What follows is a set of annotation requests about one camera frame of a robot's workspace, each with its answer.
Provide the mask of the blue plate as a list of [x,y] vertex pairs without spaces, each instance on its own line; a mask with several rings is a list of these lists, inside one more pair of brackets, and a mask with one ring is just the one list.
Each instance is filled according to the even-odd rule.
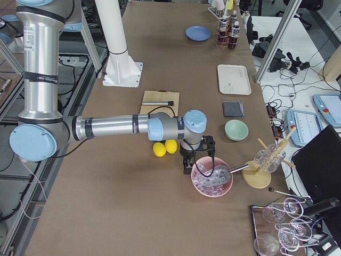
[[185,31],[188,39],[195,42],[203,42],[210,38],[211,32],[208,28],[204,26],[191,26]]

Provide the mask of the pink bowl with ice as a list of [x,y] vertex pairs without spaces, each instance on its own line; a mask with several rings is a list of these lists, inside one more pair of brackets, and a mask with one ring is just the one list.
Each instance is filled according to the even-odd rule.
[[229,166],[222,159],[215,157],[213,161],[209,156],[198,159],[191,171],[191,181],[195,189],[207,197],[220,197],[225,195],[232,187],[233,175],[225,172]]

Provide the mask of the yellow lemon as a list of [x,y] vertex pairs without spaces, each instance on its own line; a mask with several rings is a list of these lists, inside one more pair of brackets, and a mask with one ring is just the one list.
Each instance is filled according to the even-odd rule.
[[161,142],[156,142],[153,145],[153,153],[157,157],[163,157],[166,154],[166,147]]
[[177,149],[178,149],[178,145],[177,145],[177,141],[172,139],[172,140],[166,140],[165,141],[165,148],[166,151],[169,154],[174,154],[176,153]]

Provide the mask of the metal ice scoop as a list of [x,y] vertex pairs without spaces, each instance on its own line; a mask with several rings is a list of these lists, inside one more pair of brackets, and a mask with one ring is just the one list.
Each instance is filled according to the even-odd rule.
[[214,168],[213,174],[208,178],[208,182],[212,186],[223,185],[231,180],[232,173],[241,171],[247,167],[249,167],[249,164],[244,164],[230,170],[225,165],[218,165]]

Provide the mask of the green bowl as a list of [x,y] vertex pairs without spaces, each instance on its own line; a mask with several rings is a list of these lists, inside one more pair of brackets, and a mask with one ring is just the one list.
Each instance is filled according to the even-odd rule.
[[233,141],[241,141],[249,135],[248,126],[240,120],[230,120],[225,124],[225,134]]

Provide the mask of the grey folded cloth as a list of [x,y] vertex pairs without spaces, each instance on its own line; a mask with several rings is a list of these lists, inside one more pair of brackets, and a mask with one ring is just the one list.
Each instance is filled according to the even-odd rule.
[[237,102],[229,102],[223,101],[223,115],[224,117],[241,117],[245,116],[243,110],[243,103],[240,101]]

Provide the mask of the wooden mug tree stand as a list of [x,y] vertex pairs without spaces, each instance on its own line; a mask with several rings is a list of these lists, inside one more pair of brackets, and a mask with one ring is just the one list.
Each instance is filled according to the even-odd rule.
[[[296,127],[292,126],[287,136],[284,139],[282,139],[279,142],[279,144],[277,144],[279,148],[274,152],[275,156],[280,151],[284,150],[285,146],[289,142],[288,140],[290,136],[295,130],[296,130]],[[268,147],[260,138],[258,138],[258,142],[264,147],[264,149]],[[294,164],[284,161],[284,159],[282,162],[285,162],[289,166],[295,167]],[[271,182],[271,173],[265,172],[263,169],[261,169],[254,160],[248,161],[247,163],[249,164],[249,167],[242,170],[242,177],[245,180],[245,182],[249,184],[251,187],[254,187],[257,189],[262,189],[262,188],[267,187]]]

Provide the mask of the wooden cutting board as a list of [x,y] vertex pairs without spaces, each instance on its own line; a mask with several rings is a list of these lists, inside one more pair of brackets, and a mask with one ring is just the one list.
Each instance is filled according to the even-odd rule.
[[165,112],[171,117],[177,116],[179,99],[179,92],[144,91],[140,114]]

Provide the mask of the glass mug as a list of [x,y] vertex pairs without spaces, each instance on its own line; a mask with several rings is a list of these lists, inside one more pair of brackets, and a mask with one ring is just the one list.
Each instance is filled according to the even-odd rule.
[[281,162],[286,157],[284,150],[280,151],[276,156],[274,152],[279,148],[278,145],[268,145],[266,149],[260,150],[254,157],[254,161],[259,165],[265,172],[275,172],[281,165]]

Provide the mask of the beige tray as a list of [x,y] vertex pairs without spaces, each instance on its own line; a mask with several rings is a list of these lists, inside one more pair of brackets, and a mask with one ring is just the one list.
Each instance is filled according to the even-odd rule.
[[250,95],[247,68],[241,65],[218,65],[219,91],[223,94]]

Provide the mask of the white pillar with base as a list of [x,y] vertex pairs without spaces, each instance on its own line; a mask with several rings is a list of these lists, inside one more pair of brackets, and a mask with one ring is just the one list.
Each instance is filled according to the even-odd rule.
[[103,85],[137,88],[143,63],[134,62],[128,53],[119,2],[99,0],[95,3],[109,51]]

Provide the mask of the wine glass rack tray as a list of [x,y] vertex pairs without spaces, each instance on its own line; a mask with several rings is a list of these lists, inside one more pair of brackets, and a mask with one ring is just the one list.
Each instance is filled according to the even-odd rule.
[[337,248],[331,236],[314,230],[321,219],[307,215],[304,203],[289,196],[250,206],[257,255],[329,255]]

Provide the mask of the blue teach pendant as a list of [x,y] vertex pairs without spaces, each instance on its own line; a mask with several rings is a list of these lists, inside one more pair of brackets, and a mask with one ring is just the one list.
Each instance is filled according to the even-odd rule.
[[323,130],[320,117],[313,112],[290,109],[287,111],[286,120],[289,128],[296,127],[290,138],[298,147],[304,147]]
[[313,102],[327,123],[340,128],[340,95],[314,94]]

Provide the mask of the dark drink bottle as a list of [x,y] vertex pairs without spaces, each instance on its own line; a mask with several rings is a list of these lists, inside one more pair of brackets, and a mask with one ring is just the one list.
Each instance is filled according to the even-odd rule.
[[230,23],[229,23],[229,25],[233,26],[236,21],[237,21],[237,12],[236,12],[236,10],[234,10],[233,13],[230,16]]
[[228,42],[227,32],[228,19],[221,19],[219,21],[218,33],[217,33],[217,45],[225,46]]
[[238,44],[238,37],[239,37],[239,22],[236,21],[233,26],[232,26],[232,30],[230,33],[230,38],[229,38],[229,48],[230,49],[235,49],[236,45]]

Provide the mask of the black laptop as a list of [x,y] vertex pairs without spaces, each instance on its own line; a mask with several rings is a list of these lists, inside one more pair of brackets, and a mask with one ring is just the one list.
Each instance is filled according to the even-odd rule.
[[293,162],[312,199],[340,199],[340,136],[331,125],[300,149]]

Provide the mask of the black handled knife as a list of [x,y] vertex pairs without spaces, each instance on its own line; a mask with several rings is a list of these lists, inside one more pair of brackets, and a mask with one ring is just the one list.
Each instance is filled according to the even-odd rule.
[[143,106],[173,106],[174,101],[143,101]]

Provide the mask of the aluminium frame post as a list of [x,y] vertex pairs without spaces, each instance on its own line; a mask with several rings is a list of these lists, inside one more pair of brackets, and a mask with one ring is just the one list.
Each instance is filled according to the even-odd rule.
[[262,81],[262,78],[264,77],[268,67],[270,66],[271,61],[273,60],[275,53],[278,49],[279,43],[287,31],[291,20],[293,19],[296,11],[298,10],[301,0],[290,0],[288,3],[288,6],[283,14],[283,17],[281,18],[281,21],[275,31],[275,34],[273,36],[273,39],[271,43],[269,44],[269,47],[265,53],[265,56],[261,62],[261,65],[257,71],[257,74],[255,76],[255,82],[260,84]]

